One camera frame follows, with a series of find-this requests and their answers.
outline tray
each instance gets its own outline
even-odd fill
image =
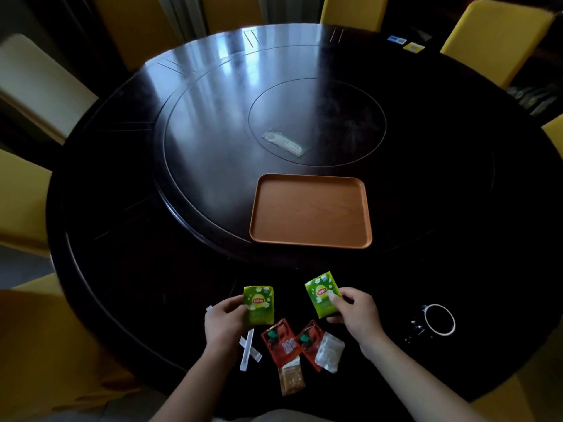
[[[250,220],[257,242],[364,249],[372,243],[368,200],[360,179],[265,174]]]

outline dark wooden table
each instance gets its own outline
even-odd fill
[[[48,195],[53,261],[75,312],[139,378],[173,390],[205,346],[205,308],[245,285],[273,286],[297,333],[316,318],[303,284],[328,270],[370,292],[390,337],[468,400],[544,342],[563,312],[559,155],[503,90],[386,37],[311,24],[213,35],[152,59],[76,126]],[[360,178],[372,245],[252,242],[265,173]],[[456,332],[407,346],[432,303]],[[345,329],[320,324],[346,342],[338,374],[303,359],[306,391],[282,398],[257,329],[264,359],[233,371],[217,413],[404,416]],[[338,405],[311,401],[320,392]]]

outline white ring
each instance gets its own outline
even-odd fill
[[[432,326],[431,326],[430,323],[428,322],[428,319],[426,319],[426,311],[428,311],[428,309],[429,309],[430,307],[440,307],[440,308],[444,308],[444,309],[447,311],[447,313],[450,314],[450,317],[452,318],[452,321],[454,322],[454,326],[452,327],[451,331],[449,331],[448,333],[440,333],[439,331],[436,331],[436,330],[434,330],[434,329],[432,328]],[[450,312],[449,309],[447,309],[446,307],[443,307],[442,305],[438,305],[437,303],[433,303],[432,305],[428,305],[428,306],[424,309],[424,319],[425,319],[425,321],[426,321],[426,325],[428,326],[428,328],[429,328],[430,330],[432,330],[432,331],[433,331],[435,334],[437,334],[437,335],[440,335],[440,336],[449,336],[449,335],[451,335],[452,333],[454,333],[454,331],[455,331],[455,318],[454,318],[454,316],[452,315],[452,313]]]

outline green tea packet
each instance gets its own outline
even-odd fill
[[[338,290],[334,278],[330,274],[330,271],[319,277],[312,279],[305,283],[305,288],[309,297],[313,301],[313,305],[317,311],[317,315],[320,319],[326,317],[327,315],[334,314],[338,310],[330,303],[328,296],[331,293],[336,293],[338,296],[342,296]]]
[[[249,286],[244,288],[244,304],[250,307],[250,326],[274,324],[274,289],[270,286]]]

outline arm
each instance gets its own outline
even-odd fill
[[[370,295],[350,287],[340,291],[352,303],[331,295],[331,302],[342,315],[328,321],[346,324],[362,353],[377,367],[416,422],[486,422],[463,398],[387,337]]]
[[[207,346],[151,422],[208,422],[237,358],[246,329],[243,295],[225,299],[206,314]]]

